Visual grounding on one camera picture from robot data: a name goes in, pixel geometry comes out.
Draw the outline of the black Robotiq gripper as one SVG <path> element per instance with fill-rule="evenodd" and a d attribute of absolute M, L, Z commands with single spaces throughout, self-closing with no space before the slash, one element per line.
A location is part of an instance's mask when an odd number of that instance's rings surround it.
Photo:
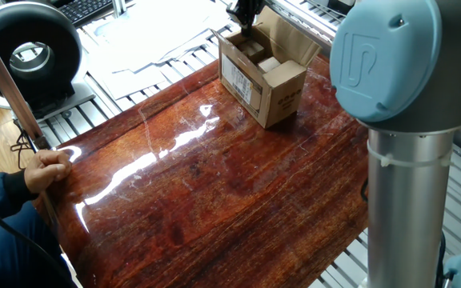
<path fill-rule="evenodd" d="M 250 36 L 255 17 L 262 10 L 263 0 L 238 0 L 237 4 L 229 4 L 226 12 L 241 27 L 243 36 Z"/>

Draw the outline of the person's bare hand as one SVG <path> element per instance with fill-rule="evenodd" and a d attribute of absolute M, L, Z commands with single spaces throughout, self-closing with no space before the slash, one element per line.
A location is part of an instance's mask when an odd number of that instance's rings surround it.
<path fill-rule="evenodd" d="M 53 182 L 66 178 L 72 169 L 70 155 L 63 151 L 40 150 L 24 169 L 24 179 L 32 194 L 45 191 Z"/>

